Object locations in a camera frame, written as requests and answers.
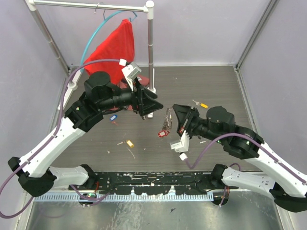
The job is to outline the keyring with tagged keys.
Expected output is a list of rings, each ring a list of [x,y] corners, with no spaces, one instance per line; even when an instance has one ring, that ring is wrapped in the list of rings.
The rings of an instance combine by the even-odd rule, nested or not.
[[[162,130],[158,133],[158,136],[160,138],[166,137],[168,134],[170,134],[170,131],[172,129],[172,111],[173,107],[168,107],[166,109]]]

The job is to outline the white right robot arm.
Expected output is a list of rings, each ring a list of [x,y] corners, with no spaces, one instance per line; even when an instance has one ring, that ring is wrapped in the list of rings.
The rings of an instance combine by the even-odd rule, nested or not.
[[[240,187],[269,197],[274,203],[290,212],[307,209],[307,176],[276,154],[252,129],[235,123],[235,116],[222,106],[210,108],[206,118],[200,117],[197,108],[174,104],[181,137],[171,148],[190,169],[194,169],[214,143],[223,146],[229,155],[246,161],[265,173],[265,176],[249,175],[222,164],[216,164],[210,182],[214,188]],[[210,140],[193,165],[186,152],[193,136]]]

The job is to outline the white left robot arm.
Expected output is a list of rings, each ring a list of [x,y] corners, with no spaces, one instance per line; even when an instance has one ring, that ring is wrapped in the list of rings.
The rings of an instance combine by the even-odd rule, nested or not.
[[[84,82],[85,91],[65,112],[60,124],[28,154],[8,161],[16,171],[21,187],[33,197],[38,197],[54,187],[78,185],[85,190],[95,187],[97,176],[87,164],[75,168],[52,167],[53,161],[74,141],[82,137],[105,114],[131,106],[144,117],[162,109],[157,95],[133,79],[132,87],[120,88],[111,83],[110,75],[98,71]]]

